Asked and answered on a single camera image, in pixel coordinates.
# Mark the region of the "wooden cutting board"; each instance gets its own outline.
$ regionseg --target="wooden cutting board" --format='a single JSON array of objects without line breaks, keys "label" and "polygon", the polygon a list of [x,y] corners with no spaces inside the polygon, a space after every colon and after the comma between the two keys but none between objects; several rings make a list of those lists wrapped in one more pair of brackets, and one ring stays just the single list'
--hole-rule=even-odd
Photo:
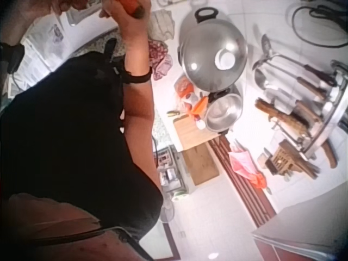
[{"label": "wooden cutting board", "polygon": [[207,144],[201,144],[183,151],[187,170],[196,186],[217,177],[220,173],[210,154]]},{"label": "wooden cutting board", "polygon": [[207,129],[198,129],[195,120],[188,115],[173,120],[173,124],[184,151],[219,136]]}]

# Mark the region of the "black shirt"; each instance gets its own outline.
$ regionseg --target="black shirt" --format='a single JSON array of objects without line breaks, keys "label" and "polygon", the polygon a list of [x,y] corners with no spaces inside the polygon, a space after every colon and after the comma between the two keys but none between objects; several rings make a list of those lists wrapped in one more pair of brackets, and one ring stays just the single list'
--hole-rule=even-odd
[{"label": "black shirt", "polygon": [[18,95],[1,117],[2,198],[25,192],[67,202],[140,240],[163,198],[132,161],[122,110],[122,83],[95,52]]}]

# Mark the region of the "person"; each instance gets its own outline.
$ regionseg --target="person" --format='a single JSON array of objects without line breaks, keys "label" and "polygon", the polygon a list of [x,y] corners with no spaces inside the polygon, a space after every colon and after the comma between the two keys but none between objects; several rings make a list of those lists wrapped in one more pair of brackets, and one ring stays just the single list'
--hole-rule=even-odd
[{"label": "person", "polygon": [[[100,14],[117,22],[126,45],[125,70],[136,79],[151,72],[147,38],[151,1],[138,1],[145,9],[142,19],[129,16],[115,0],[103,0]],[[1,42],[14,46],[38,16],[51,10],[60,15],[70,6],[83,9],[85,4],[18,1],[2,20]],[[156,224],[163,198],[152,151],[152,85],[150,80],[123,84],[122,79],[104,54],[91,52],[68,60],[5,108],[2,229],[12,239],[68,237],[119,226],[139,242]],[[30,256],[143,260],[113,231],[41,246]]]}]

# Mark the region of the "pot lid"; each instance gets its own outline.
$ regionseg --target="pot lid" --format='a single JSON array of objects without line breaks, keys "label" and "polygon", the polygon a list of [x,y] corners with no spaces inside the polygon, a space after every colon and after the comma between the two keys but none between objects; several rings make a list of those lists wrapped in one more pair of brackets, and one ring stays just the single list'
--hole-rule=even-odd
[{"label": "pot lid", "polygon": [[237,27],[213,18],[189,32],[180,56],[183,70],[198,88],[217,92],[228,88],[242,74],[247,44]]}]

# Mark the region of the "stainless steel pot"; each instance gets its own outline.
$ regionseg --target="stainless steel pot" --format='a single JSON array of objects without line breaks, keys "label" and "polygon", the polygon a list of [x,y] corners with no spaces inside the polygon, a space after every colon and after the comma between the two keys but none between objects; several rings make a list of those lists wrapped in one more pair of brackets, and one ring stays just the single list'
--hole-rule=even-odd
[{"label": "stainless steel pot", "polygon": [[210,94],[205,116],[207,129],[212,132],[225,133],[239,119],[243,111],[243,101],[237,88]]},{"label": "stainless steel pot", "polygon": [[[211,14],[201,15],[204,11]],[[195,13],[198,25],[178,49],[178,59],[186,76],[199,89],[219,92],[227,89],[243,73],[247,59],[246,41],[236,26],[216,19],[215,8]]]}]

